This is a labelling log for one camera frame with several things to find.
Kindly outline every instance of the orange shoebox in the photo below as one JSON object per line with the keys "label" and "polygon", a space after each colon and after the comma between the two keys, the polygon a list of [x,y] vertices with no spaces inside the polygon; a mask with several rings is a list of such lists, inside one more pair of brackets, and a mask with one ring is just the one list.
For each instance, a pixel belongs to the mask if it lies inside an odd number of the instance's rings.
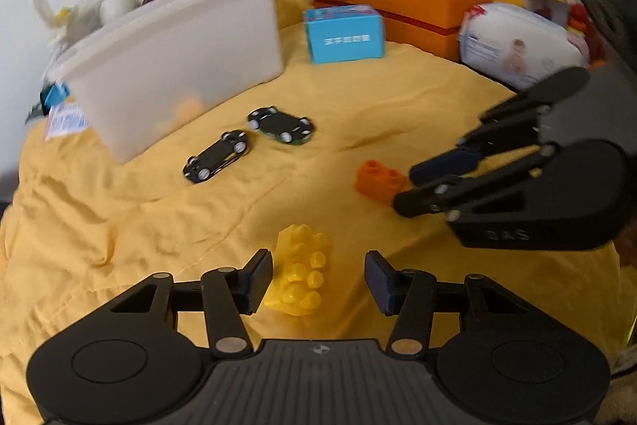
{"label": "orange shoebox", "polygon": [[484,2],[491,0],[315,0],[315,7],[368,4],[383,15],[388,41],[458,61],[457,39],[464,14]]}

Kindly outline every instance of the orange toy block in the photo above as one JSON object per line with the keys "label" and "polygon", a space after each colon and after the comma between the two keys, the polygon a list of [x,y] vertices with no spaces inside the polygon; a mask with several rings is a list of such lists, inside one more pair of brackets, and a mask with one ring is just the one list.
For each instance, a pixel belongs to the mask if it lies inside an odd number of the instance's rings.
{"label": "orange toy block", "polygon": [[356,170],[354,187],[363,195],[391,206],[394,197],[403,191],[405,184],[407,177],[398,170],[390,170],[378,161],[367,161]]}

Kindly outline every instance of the light blue cardboard box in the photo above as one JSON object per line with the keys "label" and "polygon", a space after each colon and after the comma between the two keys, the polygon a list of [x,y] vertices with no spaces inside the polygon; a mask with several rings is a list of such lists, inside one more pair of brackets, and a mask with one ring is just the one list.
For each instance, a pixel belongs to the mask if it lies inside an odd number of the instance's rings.
{"label": "light blue cardboard box", "polygon": [[305,12],[305,31],[314,63],[382,58],[383,18],[371,6],[335,6]]}

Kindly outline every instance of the orange box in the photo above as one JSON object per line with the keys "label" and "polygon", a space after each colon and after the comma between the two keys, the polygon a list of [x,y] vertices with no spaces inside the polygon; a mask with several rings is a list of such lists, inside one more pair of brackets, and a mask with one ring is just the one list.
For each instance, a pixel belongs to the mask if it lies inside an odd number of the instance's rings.
{"label": "orange box", "polygon": [[387,206],[393,206],[394,197],[407,184],[405,177],[398,170],[390,170],[378,161],[364,162],[356,170],[356,191],[378,200]]}
{"label": "orange box", "polygon": [[467,10],[492,0],[315,0],[315,7],[368,4],[383,16],[388,41],[459,60],[458,32]]}

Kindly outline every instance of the yellow fabric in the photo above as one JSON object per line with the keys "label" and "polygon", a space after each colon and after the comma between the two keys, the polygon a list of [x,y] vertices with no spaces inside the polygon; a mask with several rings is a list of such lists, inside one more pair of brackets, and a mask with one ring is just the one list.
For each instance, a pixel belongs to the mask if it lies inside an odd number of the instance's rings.
{"label": "yellow fabric", "polygon": [[[409,45],[381,60],[312,65],[303,27],[281,32],[285,73],[227,101],[141,156],[116,165],[92,130],[44,143],[29,135],[20,188],[0,227],[0,394],[8,425],[40,423],[25,382],[30,355],[48,337],[152,272],[177,281],[243,266],[279,231],[307,223],[332,237],[323,304],[309,317],[262,307],[245,319],[255,340],[375,337],[394,319],[365,288],[363,257],[380,250],[396,268],[440,281],[482,272],[595,342],[612,361],[625,346],[637,292],[612,246],[594,252],[463,249],[443,216],[404,219],[358,194],[354,172],[368,159],[407,171],[453,146],[477,115],[510,94],[460,65]],[[316,124],[314,138],[285,146],[254,135],[253,150],[213,179],[190,184],[185,160],[245,127],[275,104]],[[503,161],[495,158],[490,166]],[[206,342],[203,316],[180,331]],[[457,331],[437,317],[432,345]]]}

